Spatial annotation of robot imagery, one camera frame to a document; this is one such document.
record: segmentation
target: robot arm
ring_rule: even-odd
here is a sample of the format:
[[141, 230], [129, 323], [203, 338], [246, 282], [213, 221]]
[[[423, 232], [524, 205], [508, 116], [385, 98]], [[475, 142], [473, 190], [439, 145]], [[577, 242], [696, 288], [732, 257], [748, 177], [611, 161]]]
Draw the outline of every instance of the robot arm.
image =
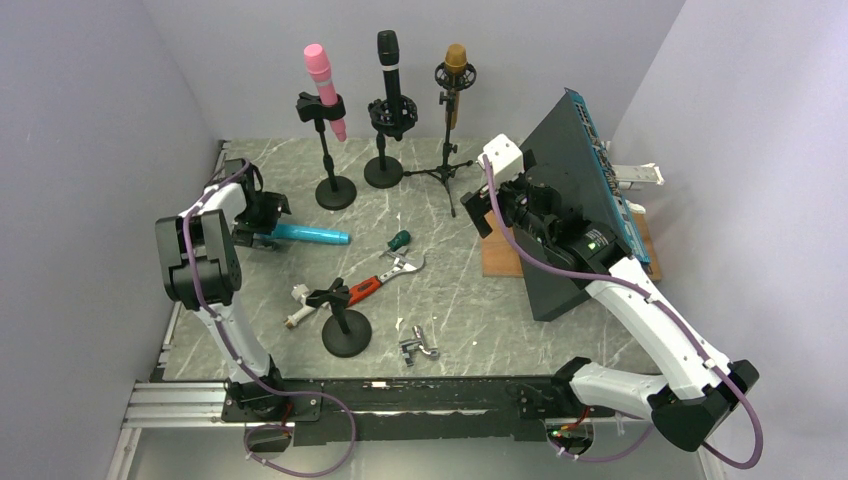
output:
[[[245, 168], [242, 159], [224, 164], [226, 176]], [[260, 189], [256, 189], [255, 179]], [[211, 185], [204, 190], [202, 207], [189, 219], [189, 234], [195, 252], [197, 273], [204, 300], [217, 318], [200, 308], [194, 289], [191, 266], [186, 256], [183, 219], [191, 210], [156, 222], [156, 240], [165, 291], [171, 300], [194, 311], [224, 352], [228, 367], [227, 391], [239, 403], [259, 414], [271, 413], [280, 397], [266, 395], [227, 353], [216, 322], [246, 366], [270, 385], [279, 385], [279, 371], [268, 352], [256, 339], [247, 321], [238, 291], [241, 267], [235, 245], [251, 245], [254, 234], [270, 234], [282, 213], [291, 213], [284, 195], [261, 191], [261, 176], [255, 167], [227, 185]]]
[[[681, 327], [654, 304], [668, 302], [630, 255], [626, 242], [608, 226], [583, 218], [579, 185], [566, 172], [535, 165], [503, 135], [487, 144], [483, 155], [491, 162], [505, 223], [533, 236], [549, 265], [595, 274], [582, 275], [574, 282], [624, 324], [662, 372], [656, 376], [621, 372], [578, 357], [554, 375], [554, 383], [565, 391], [563, 401], [576, 400], [582, 405], [650, 418], [674, 445], [696, 450], [738, 403], [713, 366], [728, 375], [743, 393], [759, 378], [756, 369], [745, 360], [731, 363], [678, 314], [683, 327], [710, 358], [708, 362], [702, 360]], [[478, 158], [481, 165], [483, 155]], [[492, 209], [488, 186], [467, 193], [462, 203], [480, 235], [487, 236], [491, 227], [484, 215]], [[649, 294], [648, 301], [598, 275], [638, 285]]]

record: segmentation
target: round stand base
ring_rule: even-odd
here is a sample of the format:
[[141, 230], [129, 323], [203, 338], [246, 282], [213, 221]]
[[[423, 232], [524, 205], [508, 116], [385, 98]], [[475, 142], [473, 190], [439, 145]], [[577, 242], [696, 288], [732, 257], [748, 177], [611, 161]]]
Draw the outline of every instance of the round stand base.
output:
[[342, 333], [339, 322], [330, 316], [321, 330], [321, 340], [328, 352], [340, 358], [350, 358], [362, 353], [371, 342], [371, 322], [356, 310], [345, 310], [345, 320], [350, 333]]
[[365, 181], [374, 188], [392, 188], [403, 178], [403, 167], [392, 157], [386, 157], [386, 169], [380, 170], [380, 158], [374, 157], [365, 164]]
[[330, 187], [330, 179], [321, 180], [315, 189], [315, 200], [321, 208], [327, 210], [341, 210], [347, 208], [356, 200], [356, 185], [345, 177], [336, 177], [337, 191]]

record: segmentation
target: white wall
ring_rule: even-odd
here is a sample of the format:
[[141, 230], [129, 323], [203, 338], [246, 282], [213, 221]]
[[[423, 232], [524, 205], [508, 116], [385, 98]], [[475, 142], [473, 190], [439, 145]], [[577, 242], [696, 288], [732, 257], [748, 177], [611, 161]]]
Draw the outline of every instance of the white wall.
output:
[[138, 0], [0, 5], [0, 477], [104, 478], [215, 140]]
[[[658, 162], [643, 198], [662, 290], [748, 358], [765, 454], [739, 478], [844, 478], [848, 4], [688, 0], [613, 140]], [[747, 458], [740, 409], [720, 435]]]
[[143, 0], [222, 138], [312, 137], [294, 109], [314, 91], [303, 48], [322, 43], [345, 98], [349, 136], [373, 137], [366, 106], [385, 98], [377, 32], [398, 32], [401, 86], [416, 102], [410, 136], [442, 136], [433, 71], [462, 43], [477, 83], [456, 134], [524, 137], [563, 94], [582, 93], [609, 137], [683, 0]]

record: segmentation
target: tabletop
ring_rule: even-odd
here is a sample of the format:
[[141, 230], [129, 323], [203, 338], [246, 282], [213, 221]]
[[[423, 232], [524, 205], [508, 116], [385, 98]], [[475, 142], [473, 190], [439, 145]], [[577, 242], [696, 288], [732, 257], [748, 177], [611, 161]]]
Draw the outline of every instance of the tabletop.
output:
[[[276, 251], [237, 247], [243, 284], [240, 294], [250, 324], [282, 375], [289, 378], [547, 375], [575, 356], [636, 373], [658, 369], [629, 332], [594, 300], [550, 323], [536, 322], [521, 278], [483, 277], [481, 240], [459, 198], [485, 182], [476, 165], [452, 179], [457, 217], [452, 218], [445, 189], [426, 175], [404, 178], [385, 190], [363, 178], [365, 163], [377, 155], [373, 139], [328, 140], [336, 174], [356, 185], [348, 208], [332, 212], [315, 201], [315, 187], [326, 178], [317, 138], [234, 140], [227, 158], [245, 157], [259, 167], [265, 189], [285, 194], [292, 214], [281, 222], [342, 230], [349, 245], [280, 241]], [[488, 139], [459, 139], [459, 163], [477, 157]], [[406, 169], [432, 168], [441, 162], [442, 139], [390, 140], [387, 155]], [[336, 277], [348, 286], [391, 268], [380, 258], [399, 230], [412, 235], [408, 256], [426, 257], [425, 267], [401, 275], [353, 307], [371, 322], [368, 348], [354, 358], [330, 355], [321, 343], [329, 312], [320, 310], [295, 329], [286, 316], [300, 308], [292, 287], [303, 283], [324, 289]], [[415, 356], [407, 367], [398, 342], [412, 338], [420, 325], [441, 357]], [[223, 356], [206, 328], [182, 309], [165, 369], [167, 380], [223, 379]]]

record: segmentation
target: microphone clip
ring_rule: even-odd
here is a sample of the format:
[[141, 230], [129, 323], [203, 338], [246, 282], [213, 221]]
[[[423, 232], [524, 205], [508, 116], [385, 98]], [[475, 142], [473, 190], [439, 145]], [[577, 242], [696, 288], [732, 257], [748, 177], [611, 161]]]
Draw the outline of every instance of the microphone clip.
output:
[[345, 116], [344, 99], [341, 95], [336, 94], [338, 101], [335, 105], [324, 105], [321, 103], [321, 97], [311, 95], [306, 92], [300, 92], [297, 97], [297, 116], [301, 122], [321, 121], [324, 120], [341, 120]]
[[371, 116], [371, 126], [378, 133], [400, 141], [404, 132], [415, 126], [418, 121], [418, 107], [406, 95], [401, 95], [401, 116], [393, 118], [391, 106], [387, 100], [374, 100], [368, 104], [368, 114]]
[[465, 70], [462, 73], [454, 74], [445, 68], [445, 62], [442, 62], [438, 67], [436, 67], [434, 76], [436, 83], [438, 83], [440, 87], [445, 90], [460, 92], [471, 87], [471, 85], [474, 85], [474, 82], [477, 81], [477, 69], [474, 68], [474, 65], [469, 63], [466, 64]]

